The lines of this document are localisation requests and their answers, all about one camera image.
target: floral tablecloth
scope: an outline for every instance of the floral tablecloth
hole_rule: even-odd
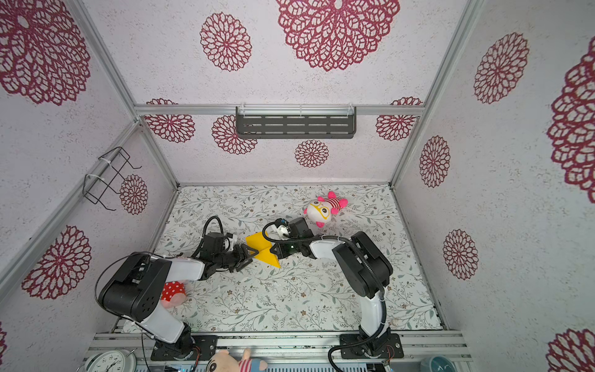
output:
[[[202,227],[218,215],[225,232],[242,238],[276,218],[303,215],[317,196],[334,191],[349,205],[315,234],[368,234],[389,258],[394,273],[386,292],[393,329],[440,329],[425,278],[386,185],[191,186],[184,187],[161,236],[156,253],[190,255]],[[209,231],[218,229],[213,222]],[[188,300],[170,309],[194,331],[354,330],[361,314],[358,297],[336,262],[299,254],[281,260],[281,269],[254,260],[239,273],[217,273],[186,286]],[[138,332],[133,323],[124,332]]]

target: stuffed toy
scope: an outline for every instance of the stuffed toy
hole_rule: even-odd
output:
[[[317,200],[308,204],[303,213],[316,222],[316,226],[322,228],[325,223],[330,221],[332,214],[338,214],[348,203],[347,199],[339,200],[337,195],[331,191],[328,193],[328,199],[319,196]]]
[[[250,359],[250,349],[244,350],[241,361],[229,355],[229,351],[220,350],[211,357],[205,372],[258,372],[268,367],[267,362],[260,359]]]
[[[183,282],[169,282],[163,286],[163,292],[161,292],[161,305],[163,305],[164,308],[169,309],[181,305],[187,298],[186,288],[184,288]]]

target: red polka dot fabric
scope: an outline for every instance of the red polka dot fabric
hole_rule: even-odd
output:
[[[184,284],[180,282],[169,282],[163,286],[163,292],[161,292],[161,299],[165,301],[170,301],[171,297],[176,293],[183,293],[186,294],[186,290],[184,289]]]

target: alarm clock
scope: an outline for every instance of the alarm clock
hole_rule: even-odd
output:
[[[136,357],[128,350],[110,350],[90,357],[85,365],[86,372],[134,372]]]

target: red flower pattern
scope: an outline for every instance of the red flower pattern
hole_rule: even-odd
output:
[[[475,74],[475,95],[485,104],[497,102],[515,88],[527,65],[529,48],[522,34],[513,32],[492,45]]]
[[[470,279],[477,270],[475,242],[466,232],[452,230],[444,239],[444,261],[450,272],[459,279]]]
[[[547,132],[554,147],[552,160],[566,171],[564,181],[586,190],[595,203],[595,37],[565,82],[552,103],[554,123]]]
[[[444,138],[434,136],[425,143],[419,157],[419,173],[428,187],[444,181],[450,167],[450,149]]]
[[[237,71],[252,55],[250,36],[241,22],[229,14],[212,14],[201,30],[202,50],[222,70]]]
[[[217,118],[211,130],[217,146],[230,154],[245,154],[252,151],[258,143],[255,139],[242,139],[237,136],[235,115]]]
[[[36,104],[76,101],[90,76],[90,55],[60,0],[0,1],[0,80]]]
[[[177,105],[169,99],[152,99],[148,105]],[[170,142],[186,142],[194,136],[194,121],[190,115],[146,115],[153,133]]]
[[[398,0],[277,0],[296,57],[325,71],[360,63],[390,32]]]
[[[550,343],[546,358],[548,372],[595,371],[595,335],[588,329],[557,333]]]
[[[89,262],[89,239],[76,226],[66,226],[21,283],[31,297],[57,299],[83,280]]]
[[[328,147],[318,140],[309,139],[297,146],[295,156],[299,164],[315,168],[328,159]]]
[[[423,102],[419,98],[403,97],[393,101],[391,105],[421,105]],[[407,138],[411,128],[415,124],[414,115],[380,115],[376,119],[376,132],[380,137],[395,141]]]
[[[120,202],[130,214],[139,214],[147,206],[149,193],[142,178],[131,174],[124,179],[120,186]]]
[[[0,365],[2,365],[2,357],[6,351],[6,332],[2,329],[2,323],[0,322]]]

